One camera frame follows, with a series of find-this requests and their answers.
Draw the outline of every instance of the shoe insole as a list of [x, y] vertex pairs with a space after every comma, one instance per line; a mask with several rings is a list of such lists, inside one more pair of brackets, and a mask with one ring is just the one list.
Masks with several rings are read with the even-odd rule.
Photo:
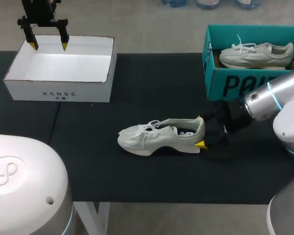
[[183, 129], [183, 128], [178, 128], [177, 129], [177, 134], [179, 136], [191, 136], [193, 134], [195, 134], [196, 131], [191, 130], [191, 129]]

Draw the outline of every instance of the white box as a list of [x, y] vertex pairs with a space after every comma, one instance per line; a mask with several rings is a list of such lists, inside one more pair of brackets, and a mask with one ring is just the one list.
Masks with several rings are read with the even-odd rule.
[[35, 51], [26, 41], [4, 82], [14, 100], [109, 102], [117, 54], [114, 38], [37, 35]]

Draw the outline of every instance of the shoe sole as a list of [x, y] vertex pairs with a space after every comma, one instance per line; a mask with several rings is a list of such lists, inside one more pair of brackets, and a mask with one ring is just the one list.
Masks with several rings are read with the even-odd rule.
[[229, 69], [262, 69], [262, 70], [285, 70], [285, 67], [275, 67], [275, 66], [235, 66], [229, 65], [220, 61], [224, 66], [228, 67]]
[[[200, 153], [200, 148], [198, 146], [160, 146], [159, 148], [162, 147], [171, 147], [174, 148], [176, 151], [179, 151], [181, 153]], [[140, 155], [140, 156], [150, 156], [151, 154], [153, 154], [156, 150], [158, 150], [159, 148], [156, 148], [154, 150], [128, 150], [126, 148], [123, 148], [123, 146], [121, 146], [122, 149], [124, 149], [127, 152], [130, 152], [132, 154], [136, 154], [136, 155]]]

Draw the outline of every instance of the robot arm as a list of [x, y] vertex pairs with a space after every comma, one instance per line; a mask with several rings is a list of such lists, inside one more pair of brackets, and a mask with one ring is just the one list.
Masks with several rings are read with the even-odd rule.
[[38, 27], [56, 27], [59, 30], [63, 50], [66, 50], [69, 35], [66, 29], [69, 21], [55, 20], [56, 4], [61, 0], [22, 0], [26, 13], [21, 19], [18, 19], [18, 25], [24, 30], [26, 41], [35, 49], [38, 49], [38, 43], [33, 33], [31, 24], [37, 24]]
[[294, 70], [246, 94], [242, 100], [222, 102], [214, 109], [214, 116], [228, 132], [237, 132], [254, 119], [267, 120], [277, 113], [274, 132], [294, 157]]
[[273, 122], [273, 130], [294, 157], [294, 99], [286, 103]]

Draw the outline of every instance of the black table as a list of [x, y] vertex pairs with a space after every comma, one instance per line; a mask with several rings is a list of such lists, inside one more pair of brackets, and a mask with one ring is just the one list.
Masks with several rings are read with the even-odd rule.
[[[11, 60], [11, 55], [0, 55], [0, 64]], [[2, 119], [20, 107], [20, 119], [26, 118], [35, 105], [43, 109], [36, 118], [52, 119], [57, 112], [57, 103], [12, 102], [5, 89], [0, 95], [5, 97], [0, 102], [11, 104], [0, 110]], [[201, 54], [119, 54], [110, 103], [64, 102], [54, 128], [47, 117], [31, 124], [52, 132], [50, 146], [66, 165], [74, 201], [268, 204], [294, 178], [294, 163], [268, 122], [254, 122], [231, 136], [223, 152], [160, 150], [141, 157], [117, 144], [118, 132], [126, 127], [195, 118], [210, 108]], [[40, 129], [30, 127], [25, 121], [3, 122], [0, 132], [11, 129], [41, 140]]]
[[15, 55], [15, 51], [0, 51], [0, 134], [49, 143], [59, 102], [13, 101], [3, 78]]

